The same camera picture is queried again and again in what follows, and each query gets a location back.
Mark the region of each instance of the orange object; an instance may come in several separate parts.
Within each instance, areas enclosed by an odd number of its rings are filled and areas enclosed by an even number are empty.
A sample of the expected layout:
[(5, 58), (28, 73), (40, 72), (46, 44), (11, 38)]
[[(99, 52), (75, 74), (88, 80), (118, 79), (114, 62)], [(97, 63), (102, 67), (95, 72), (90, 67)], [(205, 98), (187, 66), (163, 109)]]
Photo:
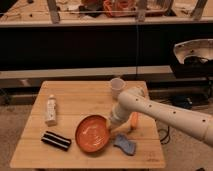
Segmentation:
[(103, 8), (108, 17), (123, 17), (135, 15), (134, 0), (105, 0)]
[(131, 114), (130, 126), (131, 129), (136, 129), (138, 125), (138, 112), (133, 112)]
[(91, 115), (83, 119), (77, 127), (75, 138), (84, 152), (96, 152), (108, 143), (110, 133), (106, 119), (100, 115)]

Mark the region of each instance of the striped object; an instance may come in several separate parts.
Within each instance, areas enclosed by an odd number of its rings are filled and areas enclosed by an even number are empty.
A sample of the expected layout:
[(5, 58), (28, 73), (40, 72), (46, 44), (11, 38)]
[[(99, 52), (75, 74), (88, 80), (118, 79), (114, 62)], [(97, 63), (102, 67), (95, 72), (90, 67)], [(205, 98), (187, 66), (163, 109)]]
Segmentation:
[(54, 147), (60, 148), (64, 151), (67, 151), (72, 143), (71, 139), (64, 138), (50, 131), (45, 132), (45, 134), (41, 138), (41, 141)]

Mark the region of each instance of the floor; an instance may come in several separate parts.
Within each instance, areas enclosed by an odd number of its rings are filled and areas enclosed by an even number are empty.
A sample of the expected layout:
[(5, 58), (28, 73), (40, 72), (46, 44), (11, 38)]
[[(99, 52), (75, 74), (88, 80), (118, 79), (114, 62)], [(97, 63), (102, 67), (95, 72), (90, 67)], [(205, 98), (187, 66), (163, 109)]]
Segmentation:
[[(208, 106), (196, 110), (213, 115), (213, 98), (210, 98), (209, 101)], [(31, 108), (32, 104), (24, 103), (0, 106), (0, 171), (31, 171), (31, 169), (11, 169), (9, 167)], [(157, 126), (159, 129), (167, 128), (158, 121)], [(173, 128), (170, 131), (171, 141), (162, 146), (166, 168), (151, 169), (152, 171), (195, 171), (199, 168), (204, 168), (205, 171), (213, 170), (213, 148)]]

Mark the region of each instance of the paper cup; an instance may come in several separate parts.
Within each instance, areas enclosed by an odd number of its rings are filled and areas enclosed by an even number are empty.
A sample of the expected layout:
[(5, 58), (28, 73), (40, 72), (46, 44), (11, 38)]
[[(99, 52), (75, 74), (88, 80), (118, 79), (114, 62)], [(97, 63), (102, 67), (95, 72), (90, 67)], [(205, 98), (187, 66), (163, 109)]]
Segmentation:
[(114, 99), (118, 98), (118, 95), (124, 90), (126, 83), (121, 78), (113, 78), (110, 80), (111, 94)]

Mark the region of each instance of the cable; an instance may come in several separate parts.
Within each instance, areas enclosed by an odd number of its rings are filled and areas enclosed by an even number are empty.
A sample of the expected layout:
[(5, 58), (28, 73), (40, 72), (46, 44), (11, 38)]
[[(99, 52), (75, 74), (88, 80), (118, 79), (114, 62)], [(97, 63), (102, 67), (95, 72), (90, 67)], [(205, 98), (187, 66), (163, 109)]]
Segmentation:
[(170, 137), (170, 126), (167, 126), (167, 130), (166, 129), (159, 129), (158, 132), (165, 132), (166, 135), (160, 139), (160, 142), (162, 145), (166, 145), (170, 142), (171, 137)]

